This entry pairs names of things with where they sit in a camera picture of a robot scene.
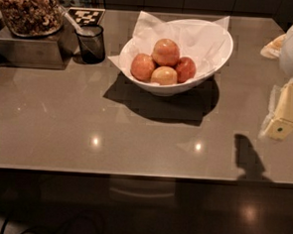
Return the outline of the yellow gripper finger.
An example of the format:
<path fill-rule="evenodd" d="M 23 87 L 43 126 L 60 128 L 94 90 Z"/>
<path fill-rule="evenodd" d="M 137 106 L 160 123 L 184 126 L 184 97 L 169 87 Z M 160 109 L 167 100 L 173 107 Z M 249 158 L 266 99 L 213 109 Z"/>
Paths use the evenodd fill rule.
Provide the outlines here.
<path fill-rule="evenodd" d="M 259 138 L 285 140 L 293 132 L 293 78 L 282 87 L 273 86 L 268 114 L 260 128 Z"/>
<path fill-rule="evenodd" d="M 266 44 L 260 52 L 262 56 L 269 59 L 278 59 L 280 57 L 282 43 L 285 38 L 286 36 L 283 34 Z"/>

